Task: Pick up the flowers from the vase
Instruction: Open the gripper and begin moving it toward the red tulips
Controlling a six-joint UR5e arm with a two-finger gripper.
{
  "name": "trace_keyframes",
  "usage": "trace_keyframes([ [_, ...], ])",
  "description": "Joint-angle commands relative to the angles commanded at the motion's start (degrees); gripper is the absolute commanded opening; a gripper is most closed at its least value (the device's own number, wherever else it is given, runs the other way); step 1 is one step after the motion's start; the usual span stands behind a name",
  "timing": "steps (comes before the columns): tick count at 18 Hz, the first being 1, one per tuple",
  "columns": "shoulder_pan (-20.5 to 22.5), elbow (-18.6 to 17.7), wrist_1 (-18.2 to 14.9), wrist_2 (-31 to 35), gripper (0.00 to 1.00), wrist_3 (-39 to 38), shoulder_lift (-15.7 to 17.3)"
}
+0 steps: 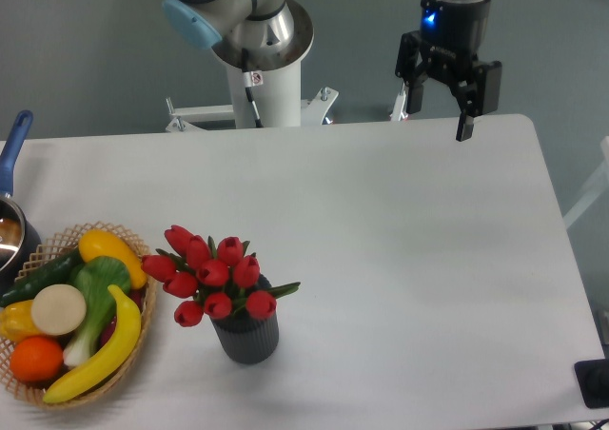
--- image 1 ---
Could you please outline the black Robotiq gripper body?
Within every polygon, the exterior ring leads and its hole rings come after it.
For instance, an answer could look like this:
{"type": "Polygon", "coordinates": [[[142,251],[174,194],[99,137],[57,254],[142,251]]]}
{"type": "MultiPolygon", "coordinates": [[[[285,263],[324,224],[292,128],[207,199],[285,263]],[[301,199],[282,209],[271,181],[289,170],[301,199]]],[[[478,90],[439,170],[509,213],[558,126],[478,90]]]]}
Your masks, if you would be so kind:
{"type": "Polygon", "coordinates": [[[434,79],[448,87],[489,87],[491,65],[478,58],[491,0],[422,0],[411,85],[434,79]]]}

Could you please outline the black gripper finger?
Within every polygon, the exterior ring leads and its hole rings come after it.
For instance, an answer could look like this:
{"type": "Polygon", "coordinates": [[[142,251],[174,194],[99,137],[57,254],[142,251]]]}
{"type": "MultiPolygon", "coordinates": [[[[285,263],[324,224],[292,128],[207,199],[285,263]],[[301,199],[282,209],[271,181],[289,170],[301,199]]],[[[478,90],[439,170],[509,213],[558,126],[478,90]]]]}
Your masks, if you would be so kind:
{"type": "Polygon", "coordinates": [[[405,86],[407,114],[415,114],[422,109],[423,83],[427,79],[429,60],[429,46],[423,41],[421,33],[405,33],[400,42],[395,74],[405,86]]]}
{"type": "Polygon", "coordinates": [[[458,142],[472,137],[476,118],[498,109],[501,76],[500,61],[473,61],[464,72],[450,78],[448,86],[460,109],[456,133],[458,142]]]}

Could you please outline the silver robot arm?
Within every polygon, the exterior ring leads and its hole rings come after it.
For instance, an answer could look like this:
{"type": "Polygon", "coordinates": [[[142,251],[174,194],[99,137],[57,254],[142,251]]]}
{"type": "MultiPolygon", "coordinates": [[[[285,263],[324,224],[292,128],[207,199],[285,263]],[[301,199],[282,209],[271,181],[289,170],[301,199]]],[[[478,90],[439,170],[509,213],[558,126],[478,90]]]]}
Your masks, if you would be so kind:
{"type": "MultiPolygon", "coordinates": [[[[475,120],[497,109],[502,65],[483,62],[478,50],[491,0],[421,0],[417,30],[400,41],[395,67],[402,80],[391,117],[407,118],[422,108],[427,80],[447,86],[460,118],[456,137],[469,139],[475,120]]],[[[314,38],[311,19],[293,0],[164,0],[170,25],[193,47],[211,49],[225,66],[231,103],[223,107],[172,108],[178,129],[231,119],[238,128],[304,127],[328,122],[337,99],[321,88],[301,95],[301,63],[314,38]]]]}

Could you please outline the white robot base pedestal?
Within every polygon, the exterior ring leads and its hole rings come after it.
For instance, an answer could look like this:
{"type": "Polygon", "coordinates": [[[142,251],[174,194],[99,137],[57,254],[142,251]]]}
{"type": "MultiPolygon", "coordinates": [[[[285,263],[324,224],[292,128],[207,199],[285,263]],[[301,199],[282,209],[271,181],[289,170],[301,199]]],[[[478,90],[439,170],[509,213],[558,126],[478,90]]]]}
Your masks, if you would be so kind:
{"type": "Polygon", "coordinates": [[[310,99],[302,97],[301,64],[244,72],[225,65],[231,103],[210,107],[174,107],[166,99],[167,132],[199,131],[212,123],[236,128],[306,127],[328,125],[328,113],[339,91],[322,87],[310,99]]]}

